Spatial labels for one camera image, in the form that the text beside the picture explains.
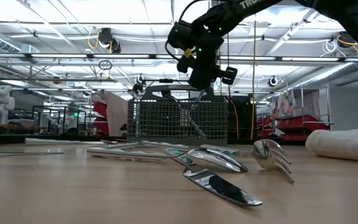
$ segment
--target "white robot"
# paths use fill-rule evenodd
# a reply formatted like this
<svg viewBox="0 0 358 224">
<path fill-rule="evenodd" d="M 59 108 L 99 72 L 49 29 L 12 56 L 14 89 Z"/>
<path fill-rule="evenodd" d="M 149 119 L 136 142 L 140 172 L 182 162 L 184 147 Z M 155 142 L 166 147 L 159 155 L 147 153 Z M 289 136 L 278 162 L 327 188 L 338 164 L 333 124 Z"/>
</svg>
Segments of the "white robot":
<svg viewBox="0 0 358 224">
<path fill-rule="evenodd" d="M 15 108 L 15 99 L 11 97 L 11 91 L 11 86 L 0 86 L 0 124 L 7 124 L 9 111 Z"/>
</svg>

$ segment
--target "wire basket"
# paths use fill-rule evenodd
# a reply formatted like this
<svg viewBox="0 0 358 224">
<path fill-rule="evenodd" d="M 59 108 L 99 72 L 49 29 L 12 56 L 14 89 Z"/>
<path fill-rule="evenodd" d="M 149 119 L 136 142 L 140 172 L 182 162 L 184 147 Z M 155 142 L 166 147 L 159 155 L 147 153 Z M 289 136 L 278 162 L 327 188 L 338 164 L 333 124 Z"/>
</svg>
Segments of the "wire basket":
<svg viewBox="0 0 358 224">
<path fill-rule="evenodd" d="M 129 141 L 227 144 L 227 102 L 130 100 Z"/>
</svg>

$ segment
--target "silverware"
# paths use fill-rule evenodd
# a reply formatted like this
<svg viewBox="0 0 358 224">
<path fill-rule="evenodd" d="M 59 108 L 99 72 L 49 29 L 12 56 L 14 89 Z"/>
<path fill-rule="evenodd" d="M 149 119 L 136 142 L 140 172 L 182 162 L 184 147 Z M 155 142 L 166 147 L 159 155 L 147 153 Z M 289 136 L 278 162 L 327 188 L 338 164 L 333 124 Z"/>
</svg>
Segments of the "silverware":
<svg viewBox="0 0 358 224">
<path fill-rule="evenodd" d="M 186 165 L 186 168 L 183 171 L 183 175 L 205 190 L 237 205 L 248 207 L 262 205 L 260 200 L 248 194 L 245 190 L 236 187 L 214 172 L 211 172 L 208 169 L 204 169 L 203 166 L 196 164 L 189 157 L 181 154 L 180 151 L 176 149 L 164 149 L 164 152 L 171 156 L 179 155 L 173 159 L 181 164 Z"/>
<path fill-rule="evenodd" d="M 223 152 L 209 149 L 207 147 L 192 149 L 187 153 L 192 159 L 201 159 L 212 162 L 213 164 L 223 166 L 235 172 L 247 172 L 248 169 L 239 161 L 231 158 Z"/>
<path fill-rule="evenodd" d="M 254 158 L 261 168 L 271 171 L 282 171 L 288 179 L 294 183 L 291 176 L 291 170 L 286 165 L 291 164 L 291 162 L 285 157 L 286 152 L 284 149 L 273 140 L 263 139 L 256 141 L 252 152 L 244 152 L 233 148 L 212 145 L 202 145 L 201 147 L 216 150 L 232 157 Z"/>
<path fill-rule="evenodd" d="M 106 149 L 102 147 L 91 147 L 86 150 L 86 153 L 91 156 L 112 157 L 112 158 L 125 158 L 125 159 L 140 159 L 161 161 L 164 159 L 173 159 L 178 156 L 186 154 L 181 152 L 179 155 L 167 156 L 164 153 L 159 152 L 144 152 L 144 151 L 132 151 L 130 149 Z"/>
</svg>

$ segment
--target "metal rack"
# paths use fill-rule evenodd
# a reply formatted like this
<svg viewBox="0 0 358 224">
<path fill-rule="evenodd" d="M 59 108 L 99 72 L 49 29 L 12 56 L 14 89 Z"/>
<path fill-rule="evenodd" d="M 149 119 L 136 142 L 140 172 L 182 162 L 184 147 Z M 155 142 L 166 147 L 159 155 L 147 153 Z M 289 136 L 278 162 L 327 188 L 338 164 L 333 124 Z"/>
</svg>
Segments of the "metal rack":
<svg viewBox="0 0 358 224">
<path fill-rule="evenodd" d="M 141 100 L 128 102 L 127 134 L 129 141 L 144 139 L 172 144 L 227 144 L 227 101 L 214 96 L 213 90 L 196 98 L 177 100 L 153 92 L 189 89 L 187 85 L 151 86 Z"/>
</svg>

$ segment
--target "ceiling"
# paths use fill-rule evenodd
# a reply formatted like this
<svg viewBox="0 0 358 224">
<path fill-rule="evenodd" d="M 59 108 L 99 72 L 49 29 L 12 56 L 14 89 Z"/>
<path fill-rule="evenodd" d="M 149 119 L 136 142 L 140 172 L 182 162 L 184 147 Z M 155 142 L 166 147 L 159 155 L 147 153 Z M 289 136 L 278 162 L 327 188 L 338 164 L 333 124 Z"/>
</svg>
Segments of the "ceiling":
<svg viewBox="0 0 358 224">
<path fill-rule="evenodd" d="M 164 43 L 172 22 L 177 21 L 185 6 L 191 0 L 28 0 L 30 8 L 24 7 L 16 0 L 0 0 L 0 35 L 9 41 L 34 46 L 42 54 L 108 54 L 108 50 L 100 45 L 92 49 L 87 36 L 96 36 L 102 27 L 110 27 L 122 47 L 122 54 L 159 54 L 165 55 Z M 209 8 L 209 1 L 202 1 L 192 5 L 184 15 L 184 20 L 191 22 Z M 356 50 L 337 48 L 328 42 L 343 31 L 342 26 L 325 16 L 313 14 L 309 22 L 297 28 L 310 9 L 295 1 L 282 1 L 255 16 L 244 19 L 233 31 L 225 36 L 226 42 L 219 52 L 221 55 L 245 56 L 254 54 L 254 31 L 257 42 L 255 52 L 261 56 L 276 57 L 358 57 Z M 277 46 L 285 34 L 294 30 L 291 37 L 282 45 Z M 69 39 L 70 44 L 60 37 Z M 91 38 L 94 46 L 96 39 Z M 30 66 L 23 66 L 16 59 L 0 58 L 0 64 L 13 68 L 24 74 L 30 73 Z M 149 64 L 113 67 L 104 71 L 99 78 L 108 76 L 115 78 L 118 83 L 111 82 L 76 82 L 73 87 L 85 86 L 95 89 L 131 89 L 138 74 L 147 78 L 180 78 L 185 80 L 188 74 L 179 73 L 176 63 Z M 251 90 L 252 74 L 255 74 L 257 91 L 272 90 L 267 86 L 267 79 L 272 76 L 280 80 L 276 90 L 317 71 L 325 66 L 319 63 L 274 65 L 257 64 L 253 66 L 236 63 L 232 65 L 238 69 L 237 79 L 233 90 Z M 34 65 L 33 72 L 43 69 Z M 36 77 L 60 76 L 63 78 L 94 77 L 90 66 L 50 66 L 39 72 Z"/>
</svg>

